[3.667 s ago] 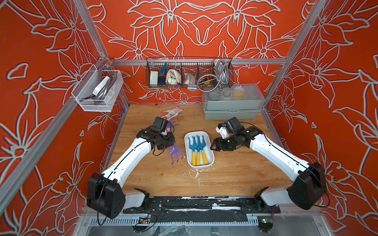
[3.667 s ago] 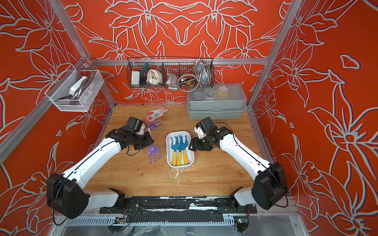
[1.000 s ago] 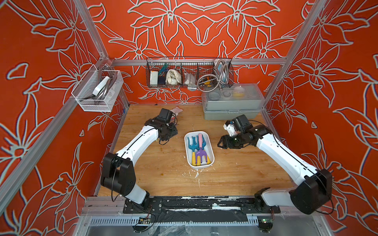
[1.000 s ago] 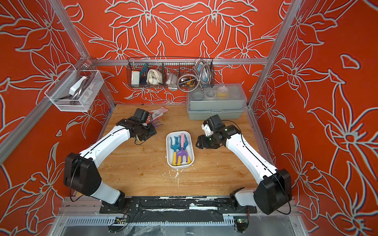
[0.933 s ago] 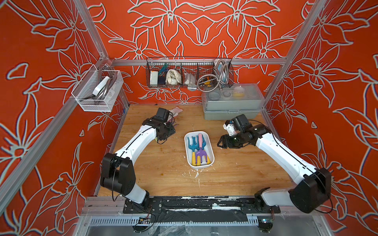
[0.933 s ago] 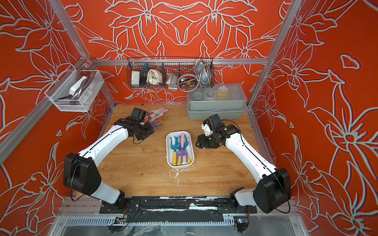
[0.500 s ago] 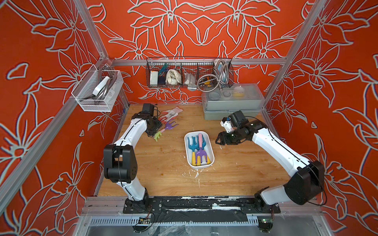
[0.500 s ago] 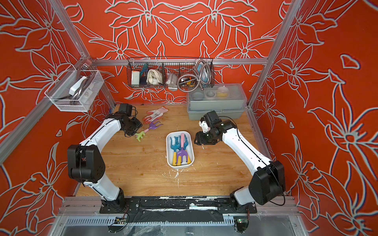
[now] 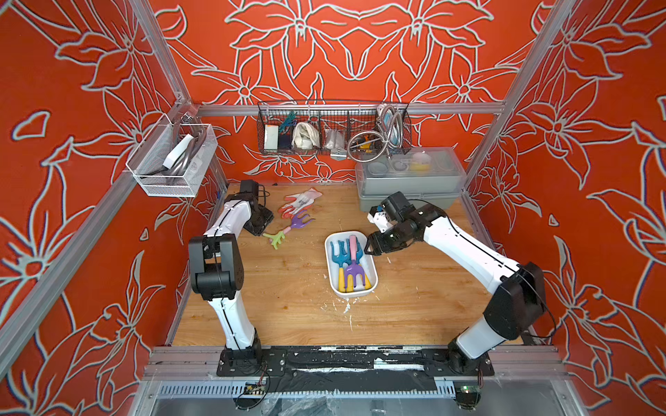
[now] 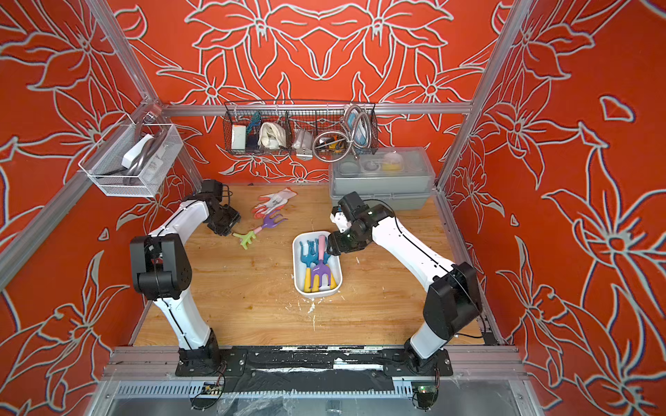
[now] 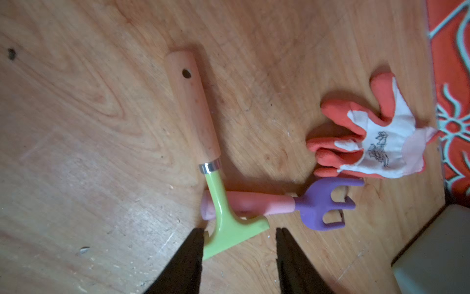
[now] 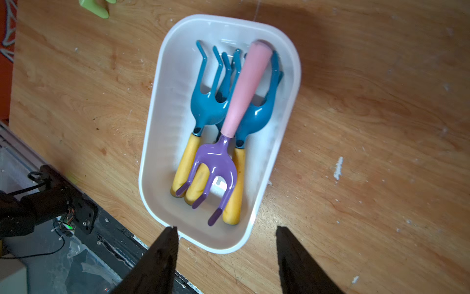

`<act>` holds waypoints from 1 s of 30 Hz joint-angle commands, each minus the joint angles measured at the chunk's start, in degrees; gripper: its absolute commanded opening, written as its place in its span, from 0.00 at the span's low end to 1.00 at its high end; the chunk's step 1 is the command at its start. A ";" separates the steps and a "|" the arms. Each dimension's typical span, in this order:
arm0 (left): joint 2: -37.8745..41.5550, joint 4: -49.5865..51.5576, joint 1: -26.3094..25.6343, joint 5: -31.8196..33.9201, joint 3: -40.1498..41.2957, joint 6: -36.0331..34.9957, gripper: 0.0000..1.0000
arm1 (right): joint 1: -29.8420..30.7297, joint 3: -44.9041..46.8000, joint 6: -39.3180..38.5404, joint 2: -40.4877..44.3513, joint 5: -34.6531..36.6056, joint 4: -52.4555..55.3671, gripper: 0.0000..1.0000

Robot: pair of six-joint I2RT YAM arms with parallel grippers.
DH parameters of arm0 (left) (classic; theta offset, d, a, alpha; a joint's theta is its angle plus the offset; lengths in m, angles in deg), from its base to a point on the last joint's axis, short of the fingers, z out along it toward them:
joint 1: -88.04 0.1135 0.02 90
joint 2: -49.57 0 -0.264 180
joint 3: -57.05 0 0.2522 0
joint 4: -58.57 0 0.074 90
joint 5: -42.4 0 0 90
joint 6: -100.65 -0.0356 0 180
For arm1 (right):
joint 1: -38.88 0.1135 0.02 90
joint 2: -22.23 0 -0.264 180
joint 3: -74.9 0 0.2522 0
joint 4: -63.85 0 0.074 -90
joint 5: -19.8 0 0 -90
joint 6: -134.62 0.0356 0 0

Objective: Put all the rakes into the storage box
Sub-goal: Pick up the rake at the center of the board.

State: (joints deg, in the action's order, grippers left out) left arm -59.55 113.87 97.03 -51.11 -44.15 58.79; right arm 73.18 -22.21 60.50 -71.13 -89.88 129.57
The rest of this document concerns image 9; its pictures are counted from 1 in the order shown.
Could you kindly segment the white plastic storage box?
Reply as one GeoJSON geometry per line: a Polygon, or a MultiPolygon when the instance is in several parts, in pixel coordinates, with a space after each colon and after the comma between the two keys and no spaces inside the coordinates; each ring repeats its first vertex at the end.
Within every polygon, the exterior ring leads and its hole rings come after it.
{"type": "Polygon", "coordinates": [[[330,286],[343,299],[367,296],[379,284],[374,260],[364,254],[367,241],[356,231],[333,233],[325,239],[330,286]]]}

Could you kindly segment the blue claw rake yellow handle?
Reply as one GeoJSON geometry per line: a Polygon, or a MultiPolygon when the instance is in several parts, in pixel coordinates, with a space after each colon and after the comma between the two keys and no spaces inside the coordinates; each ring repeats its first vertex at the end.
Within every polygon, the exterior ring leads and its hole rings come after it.
{"type": "Polygon", "coordinates": [[[345,277],[345,265],[350,260],[344,240],[338,240],[338,248],[331,243],[331,260],[338,266],[338,291],[347,292],[347,281],[345,277]]]}

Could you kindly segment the purple rake pink handle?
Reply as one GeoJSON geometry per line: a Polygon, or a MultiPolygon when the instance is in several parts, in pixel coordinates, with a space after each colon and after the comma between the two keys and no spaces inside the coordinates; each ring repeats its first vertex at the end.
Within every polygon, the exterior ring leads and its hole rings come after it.
{"type": "Polygon", "coordinates": [[[350,265],[345,269],[346,272],[353,275],[355,278],[355,289],[357,287],[357,280],[360,279],[362,283],[362,278],[364,277],[364,269],[359,263],[357,252],[358,252],[358,242],[357,237],[352,235],[349,241],[349,250],[350,250],[350,265]]]}

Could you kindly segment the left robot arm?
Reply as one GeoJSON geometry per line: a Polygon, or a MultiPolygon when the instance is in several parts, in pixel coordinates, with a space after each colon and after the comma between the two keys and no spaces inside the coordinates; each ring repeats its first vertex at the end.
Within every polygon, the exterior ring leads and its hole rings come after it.
{"type": "Polygon", "coordinates": [[[188,243],[190,281],[194,293],[209,303],[225,334],[224,362],[261,360],[261,343],[241,296],[245,280],[239,251],[241,232],[260,237],[273,213],[259,200],[265,187],[243,180],[228,197],[220,216],[201,236],[188,243]]]}

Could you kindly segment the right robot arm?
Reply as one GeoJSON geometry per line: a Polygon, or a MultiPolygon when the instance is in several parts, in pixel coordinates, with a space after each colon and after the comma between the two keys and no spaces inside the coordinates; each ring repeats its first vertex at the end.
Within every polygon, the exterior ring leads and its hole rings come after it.
{"type": "Polygon", "coordinates": [[[456,261],[492,295],[481,318],[447,346],[445,362],[452,372],[465,374],[489,350],[518,339],[549,311],[538,265],[499,254],[456,225],[442,208],[427,202],[416,207],[396,192],[372,207],[368,219],[377,231],[369,235],[365,254],[379,256],[424,242],[456,261]]]}

